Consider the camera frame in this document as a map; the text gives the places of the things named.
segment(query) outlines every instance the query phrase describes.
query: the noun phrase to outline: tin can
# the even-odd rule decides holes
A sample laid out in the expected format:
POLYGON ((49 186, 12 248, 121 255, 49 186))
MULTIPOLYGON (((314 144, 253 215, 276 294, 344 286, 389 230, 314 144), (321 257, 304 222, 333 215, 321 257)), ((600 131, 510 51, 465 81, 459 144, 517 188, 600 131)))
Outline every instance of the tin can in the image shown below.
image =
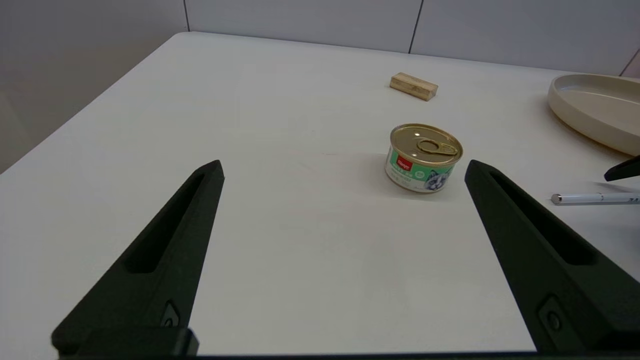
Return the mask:
POLYGON ((429 125, 405 124, 391 130, 385 171, 407 190, 433 193, 447 184, 461 157, 462 145, 453 135, 429 125))

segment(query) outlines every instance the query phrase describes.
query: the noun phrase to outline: pull tab ring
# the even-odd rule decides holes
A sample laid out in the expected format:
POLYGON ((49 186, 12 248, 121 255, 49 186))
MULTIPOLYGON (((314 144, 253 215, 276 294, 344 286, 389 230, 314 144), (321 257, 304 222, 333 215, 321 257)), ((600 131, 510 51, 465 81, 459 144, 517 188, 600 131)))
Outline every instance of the pull tab ring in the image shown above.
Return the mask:
POLYGON ((435 140, 432 140, 429 138, 423 138, 422 140, 420 140, 417 144, 417 147, 420 151, 425 152, 427 154, 455 156, 458 153, 458 150, 455 147, 449 145, 448 143, 436 142, 435 140), (430 150, 425 148, 423 146, 423 143, 425 142, 432 143, 433 145, 436 146, 436 149, 430 150))

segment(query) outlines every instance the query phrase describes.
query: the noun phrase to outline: pen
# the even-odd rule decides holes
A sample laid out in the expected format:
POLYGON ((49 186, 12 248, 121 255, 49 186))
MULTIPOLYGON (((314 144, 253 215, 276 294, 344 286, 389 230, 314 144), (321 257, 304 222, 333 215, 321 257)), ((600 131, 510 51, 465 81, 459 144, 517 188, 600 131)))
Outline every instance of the pen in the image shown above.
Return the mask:
POLYGON ((551 201, 566 204, 640 204, 640 193, 555 193, 551 201))

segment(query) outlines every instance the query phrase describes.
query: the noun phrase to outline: beige plate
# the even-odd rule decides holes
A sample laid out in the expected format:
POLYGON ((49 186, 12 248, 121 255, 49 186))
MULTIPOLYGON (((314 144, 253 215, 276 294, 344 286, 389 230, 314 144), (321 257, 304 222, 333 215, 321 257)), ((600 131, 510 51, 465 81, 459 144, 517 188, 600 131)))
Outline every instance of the beige plate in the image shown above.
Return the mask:
POLYGON ((555 78, 551 110, 578 132, 629 155, 640 155, 640 83, 601 75, 555 78))

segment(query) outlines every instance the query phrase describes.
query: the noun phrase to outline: black object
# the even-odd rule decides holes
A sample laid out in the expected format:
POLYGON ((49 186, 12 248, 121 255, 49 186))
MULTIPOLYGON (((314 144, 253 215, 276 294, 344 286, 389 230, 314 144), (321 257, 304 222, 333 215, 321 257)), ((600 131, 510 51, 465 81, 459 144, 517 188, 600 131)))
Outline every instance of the black object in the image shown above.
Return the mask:
POLYGON ((625 179, 633 176, 640 176, 640 156, 620 163, 610 168, 604 174, 604 178, 607 181, 625 179))
POLYGON ((465 182, 538 351, 640 350, 640 284, 497 169, 465 182))
POLYGON ((187 328, 224 174, 193 172, 54 330, 60 356, 188 355, 187 328))
POLYGON ((640 359, 640 284, 495 168, 465 181, 539 353, 192 357, 187 328, 220 199, 219 161, 194 172, 54 331, 73 359, 640 359))

